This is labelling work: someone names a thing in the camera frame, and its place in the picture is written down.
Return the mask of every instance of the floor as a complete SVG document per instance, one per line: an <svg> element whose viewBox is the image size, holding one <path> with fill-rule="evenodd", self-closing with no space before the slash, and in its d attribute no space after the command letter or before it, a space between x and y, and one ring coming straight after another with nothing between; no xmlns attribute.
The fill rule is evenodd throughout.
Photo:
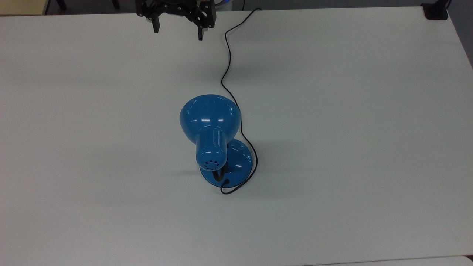
<svg viewBox="0 0 473 266"><path fill-rule="evenodd" d="M50 0L47 15L113 14L135 13L134 0L119 0L120 8L115 9L111 0L64 0L67 9L61 10L55 0ZM434 0L246 0L245 10L261 7L274 9L325 9L419 6ZM233 10L241 10L243 0L234 0ZM448 9L455 29L463 44L466 55L473 66L473 0L452 0Z"/></svg>

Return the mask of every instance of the blue desk lamp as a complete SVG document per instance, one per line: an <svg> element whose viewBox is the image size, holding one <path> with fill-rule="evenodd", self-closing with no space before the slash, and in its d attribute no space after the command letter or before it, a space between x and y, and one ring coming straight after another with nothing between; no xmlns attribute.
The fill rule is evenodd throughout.
<svg viewBox="0 0 473 266"><path fill-rule="evenodd" d="M253 158L247 146L234 139L241 122L234 102L213 94L195 97L182 108L180 122L187 138L197 145L197 164L209 183L229 188L248 178Z"/></svg>

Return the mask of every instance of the black power cord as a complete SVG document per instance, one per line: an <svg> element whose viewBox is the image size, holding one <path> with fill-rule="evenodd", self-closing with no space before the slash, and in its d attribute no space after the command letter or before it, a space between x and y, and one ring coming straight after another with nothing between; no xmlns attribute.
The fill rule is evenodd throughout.
<svg viewBox="0 0 473 266"><path fill-rule="evenodd" d="M241 26L255 11L257 10L261 10L261 8L256 8L254 9L253 11L251 11L251 13L246 16L246 18L238 25L236 25L235 27L229 29L228 31L225 32L225 43L227 43L227 49L228 49L228 66L227 66L227 70L225 70L225 73L223 74L222 76L222 79L220 80L220 84L222 85L222 87L230 94L230 96L232 97L233 101L235 102L235 105L238 107L238 109L240 109L240 106L238 105L237 103L237 99L235 99L235 97L233 96L233 94L228 90L227 87L225 87L225 85L223 84L223 79L225 78L225 76L227 75L228 73L228 70L230 69L230 64L232 63L232 52L230 50L230 45L228 45L228 39L227 39L227 33L229 33L230 31L238 28L239 26ZM247 137L245 136L245 134L243 134L243 120L240 122L240 132L241 132L241 135L243 136L243 138L246 140L246 142L248 142L248 144L250 144L251 146L251 149L253 149L253 153L254 153L254 169L253 171L251 172L251 174L240 184L238 185L236 188L228 191L228 192L225 192L223 191L223 186L230 183L230 181L228 179L225 179L223 181L223 184L220 186L220 192L222 194L225 194L225 195L228 195L228 194L231 194L235 191L237 191L239 188L241 188L244 184L246 184L250 179L251 177L253 177L254 173L256 172L256 168L258 168L258 154L256 153L256 150L253 146L253 144L251 144L251 142L247 139Z"/></svg>

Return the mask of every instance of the table surface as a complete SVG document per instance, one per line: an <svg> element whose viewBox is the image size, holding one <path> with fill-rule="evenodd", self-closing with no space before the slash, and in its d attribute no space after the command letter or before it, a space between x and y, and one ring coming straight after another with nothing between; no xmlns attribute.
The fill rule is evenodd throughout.
<svg viewBox="0 0 473 266"><path fill-rule="evenodd" d="M473 71L420 7L256 12L225 83L260 165L228 196L201 177L179 112L227 96L248 13L202 42L167 15L0 18L0 264L473 253Z"/></svg>
<svg viewBox="0 0 473 266"><path fill-rule="evenodd" d="M48 0L0 0L0 15L44 15Z"/></svg>
<svg viewBox="0 0 473 266"><path fill-rule="evenodd" d="M423 259L406 259L390 261L374 261L347 263L343 266L473 266L473 262L467 257L437 257Z"/></svg>

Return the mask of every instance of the black object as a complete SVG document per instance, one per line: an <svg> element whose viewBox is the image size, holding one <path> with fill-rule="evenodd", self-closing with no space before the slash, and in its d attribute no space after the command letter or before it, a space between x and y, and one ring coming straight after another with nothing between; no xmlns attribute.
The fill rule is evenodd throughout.
<svg viewBox="0 0 473 266"><path fill-rule="evenodd" d="M120 3L118 2L118 0L112 0L112 3L114 5L114 8L116 8L116 9L120 8Z"/></svg>
<svg viewBox="0 0 473 266"><path fill-rule="evenodd" d="M449 0L437 0L437 2L433 4L421 4L420 6L424 9L425 18L431 20L447 20L448 13L446 5L448 1Z"/></svg>
<svg viewBox="0 0 473 266"><path fill-rule="evenodd" d="M215 179L215 181L217 182L222 182L223 180L223 177L225 177L225 173L228 171L228 160L227 162L225 163L225 165L223 165L223 167L220 169L220 174L219 174L219 171L212 171L212 175L213 175L213 178Z"/></svg>
<svg viewBox="0 0 473 266"><path fill-rule="evenodd" d="M203 29L215 27L214 0L135 0L136 14L151 20L155 33L159 31L159 16L163 13L186 17L198 29L199 41L203 38Z"/></svg>
<svg viewBox="0 0 473 266"><path fill-rule="evenodd" d="M64 3L64 0L56 0L56 2L62 10L66 10L67 6L66 3Z"/></svg>
<svg viewBox="0 0 473 266"><path fill-rule="evenodd" d="M227 33L229 33L230 31L238 28L239 26L241 26L257 10L261 11L261 8L253 9L253 11L251 11L251 13L248 16L246 16L246 18L240 24L236 25L235 27L233 27L233 28L231 28L231 29L229 29L228 31L225 32L225 43L227 44L227 49L228 49L228 66L227 66L227 69L225 70L225 73L223 74L222 78L220 79L220 85L222 85L222 87L228 92L228 94L230 94L230 96L232 97L232 99L235 102L235 105L238 107L238 109L240 109L240 106L237 103L237 99L235 99L235 97L230 92L230 90L228 90L228 88L225 87L225 85L223 84L223 79L227 75L228 70L230 69L230 64L232 63L232 51L230 50L230 45L228 44ZM240 122L240 133L243 136L243 138L246 140L246 142L248 142L248 144L251 146L251 149L253 150L253 153L254 153L254 169L251 172L251 174L248 176L248 178L245 179L245 181L243 181L243 183L241 183L236 188L234 188L230 191L227 191L227 192L223 191L223 187L226 184L230 183L230 181L228 179L225 179L225 181L223 181L222 186L220 186L220 192L224 195L231 194L231 193L237 191L239 188L241 188L244 184L246 184L251 179L251 177L253 177L254 173L256 172L256 169L258 168L258 154L256 153L256 149L254 148L253 144L251 144L251 142L247 139L245 134L243 134L243 119Z"/></svg>

